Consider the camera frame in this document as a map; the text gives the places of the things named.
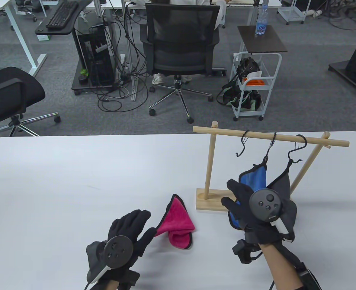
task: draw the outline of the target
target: chair base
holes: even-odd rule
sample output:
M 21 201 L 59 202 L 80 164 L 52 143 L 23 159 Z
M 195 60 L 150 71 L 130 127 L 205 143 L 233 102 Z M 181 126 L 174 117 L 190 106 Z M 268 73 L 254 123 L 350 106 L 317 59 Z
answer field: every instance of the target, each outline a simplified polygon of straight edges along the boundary
M 182 102 L 183 108 L 184 108 L 184 110 L 186 112 L 186 115 L 187 115 L 187 122 L 189 124 L 193 124 L 194 119 L 190 116 L 189 110 L 187 109 L 186 103 L 185 103 L 184 98 L 183 98 L 182 91 L 205 95 L 205 96 L 208 97 L 208 101 L 209 102 L 213 101 L 213 95 L 205 93 L 205 92 L 200 92 L 200 91 L 195 91 L 195 90 L 190 90 L 190 89 L 183 89 L 182 88 L 181 76 L 174 76 L 174 82 L 175 82 L 175 87 L 170 87 L 170 86 L 167 86 L 167 85 L 156 85 L 157 87 L 163 87 L 163 88 L 172 89 L 172 90 L 167 95 L 162 97 L 159 101 L 157 101 L 157 102 L 153 103 L 151 106 L 149 106 L 150 116 L 155 116 L 156 115 L 156 112 L 153 109 L 154 106 L 156 106 L 160 102 L 164 101 L 169 96 L 175 94 L 175 95 L 179 96 L 179 98 L 180 98 L 180 100 Z
M 25 125 L 29 124 L 29 123 L 34 123 L 34 122 L 37 122 L 37 121 L 41 121 L 41 120 L 44 120 L 44 119 L 48 119 L 50 117 L 55 117 L 55 122 L 56 123 L 61 122 L 61 118 L 60 118 L 58 112 L 56 112 L 56 113 L 43 115 L 43 116 L 40 116 L 40 117 L 31 118 L 31 119 L 24 120 L 24 121 L 21 121 L 21 122 L 18 121 L 18 124 L 12 124 L 12 122 L 11 122 L 9 125 L 1 127 L 0 128 L 0 133 L 8 131 L 8 130 L 11 130 L 11 132 L 9 134 L 9 137 L 12 137 L 15 134 L 15 131 L 18 130 L 19 132 L 25 131 L 26 133 L 28 133 L 31 136 L 39 137 L 39 135 L 37 133 L 35 133 L 34 131 L 32 131 L 29 128 L 25 127 Z

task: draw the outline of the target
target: black office chair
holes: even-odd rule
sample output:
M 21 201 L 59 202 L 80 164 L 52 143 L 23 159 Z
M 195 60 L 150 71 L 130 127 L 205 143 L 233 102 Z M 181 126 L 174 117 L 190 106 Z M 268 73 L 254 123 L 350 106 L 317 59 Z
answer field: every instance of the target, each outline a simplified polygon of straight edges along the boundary
M 27 107 L 44 98 L 44 89 L 33 76 L 15 67 L 0 69 L 0 122 L 11 118 L 8 126 L 1 127 L 0 132 L 11 130 L 9 136 L 13 136 L 15 131 L 19 130 L 32 136 L 38 136 L 25 125 L 49 117 L 55 117 L 56 123 L 61 122 L 57 112 L 20 121 Z
M 219 42 L 218 29 L 214 30 L 219 6 L 187 6 L 169 4 L 146 4 L 147 25 L 140 25 L 140 40 L 146 55 L 147 72 L 174 75 L 175 87 L 167 95 L 149 107 L 150 116 L 155 116 L 154 106 L 174 93 L 179 95 L 192 124 L 182 91 L 211 94 L 183 89 L 181 75 L 210 75 L 213 65 L 214 46 Z

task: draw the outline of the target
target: black bag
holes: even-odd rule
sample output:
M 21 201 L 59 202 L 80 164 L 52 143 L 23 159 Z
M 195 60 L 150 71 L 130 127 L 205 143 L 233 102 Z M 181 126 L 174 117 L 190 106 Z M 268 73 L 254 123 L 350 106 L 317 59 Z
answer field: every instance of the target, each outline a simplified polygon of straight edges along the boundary
M 226 85 L 222 86 L 222 90 L 216 97 L 217 102 L 221 105 L 232 105 L 238 108 L 241 90 L 237 85 L 237 79 L 243 82 L 243 79 L 247 77 L 248 74 L 258 72 L 259 70 L 260 68 L 253 58 L 247 57 L 242 59 L 237 67 L 237 73 Z M 257 111 L 261 105 L 261 96 L 257 91 L 244 91 L 243 98 L 241 108 L 246 110 L 250 111 L 253 103 L 255 104 L 255 111 Z

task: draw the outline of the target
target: wooden rack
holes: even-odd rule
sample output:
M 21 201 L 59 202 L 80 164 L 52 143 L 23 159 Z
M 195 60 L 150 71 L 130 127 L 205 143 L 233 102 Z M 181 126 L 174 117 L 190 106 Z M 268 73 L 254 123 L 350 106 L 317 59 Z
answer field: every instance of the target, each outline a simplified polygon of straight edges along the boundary
M 193 132 L 211 134 L 209 155 L 207 160 L 206 180 L 205 180 L 204 188 L 197 188 L 196 209 L 227 211 L 227 209 L 221 204 L 221 198 L 224 196 L 228 196 L 231 199 L 235 199 L 233 193 L 230 190 L 210 189 L 210 179 L 211 179 L 211 170 L 213 168 L 215 140 L 217 135 L 242 137 L 245 131 L 219 129 L 218 122 L 213 121 L 211 123 L 211 127 L 193 126 Z M 320 150 L 323 147 L 331 148 L 331 146 L 340 146 L 340 147 L 349 146 L 349 141 L 329 139 L 330 135 L 331 134 L 329 132 L 324 132 L 320 138 L 305 137 L 308 144 L 316 144 L 316 146 L 313 149 L 312 153 L 309 155 L 306 162 L 304 163 L 303 167 L 301 168 L 300 172 L 296 176 L 295 180 L 291 184 L 291 194 L 295 190 L 295 188 L 297 187 L 301 179 L 304 177 L 308 168 L 311 166 L 312 162 L 315 160 L 316 156 L 319 154 Z M 247 134 L 245 135 L 245 137 L 247 138 L 267 139 L 267 140 L 272 140 L 273 136 L 274 134 L 272 133 L 261 133 L 261 132 L 252 132 L 252 131 L 247 132 Z M 276 134 L 275 140 L 304 143 L 304 139 L 302 137 L 292 136 L 292 135 Z

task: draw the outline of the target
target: gray carpet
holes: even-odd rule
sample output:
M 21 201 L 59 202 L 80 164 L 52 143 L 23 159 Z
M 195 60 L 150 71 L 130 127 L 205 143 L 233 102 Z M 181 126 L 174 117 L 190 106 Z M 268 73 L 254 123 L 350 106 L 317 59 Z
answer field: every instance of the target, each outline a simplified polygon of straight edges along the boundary
M 186 94 L 186 103 L 197 126 L 209 126 L 217 120 L 219 126 L 230 129 L 255 131 L 356 131 L 356 90 L 334 73 L 328 72 L 330 62 L 347 60 L 356 48 L 356 31 L 344 31 L 332 27 L 326 18 L 307 18 L 305 24 L 285 21 L 269 13 L 269 23 L 274 26 L 288 48 L 273 89 L 268 110 L 263 121 L 257 118 L 232 120 L 230 108 L 206 98 Z M 97 107 L 94 94 L 75 96 L 71 82 L 76 69 L 77 53 L 72 37 L 54 36 L 48 42 L 39 42 L 34 35 L 37 27 L 30 17 L 20 16 L 24 30 L 36 53 L 47 53 L 48 59 L 37 75 L 37 80 L 46 91 L 44 101 L 28 108 L 25 116 L 31 118 L 58 111 L 62 122 L 53 120 L 30 124 L 29 128 L 40 135 L 99 135 L 99 134 L 180 134 L 190 133 L 192 125 L 186 122 L 182 104 L 170 98 L 156 107 L 157 115 L 150 117 L 148 106 L 166 91 L 158 88 L 150 93 L 145 104 L 131 112 L 102 112 Z M 223 66 L 230 73 L 231 55 L 240 44 L 237 25 L 246 23 L 247 11 L 230 9 L 226 28 L 220 29 L 220 43 L 214 52 L 214 66 Z M 356 28 L 351 21 L 344 27 Z M 138 36 L 138 25 L 134 33 L 138 47 L 142 47 Z M 125 50 L 122 41 L 120 49 Z M 28 69 L 29 63 L 14 32 L 9 29 L 7 18 L 0 18 L 0 66 L 17 66 Z M 267 60 L 268 66 L 273 61 Z M 217 94 L 227 78 L 195 76 L 190 88 Z M 146 98 L 141 91 L 136 102 L 123 101 L 122 109 L 139 105 Z

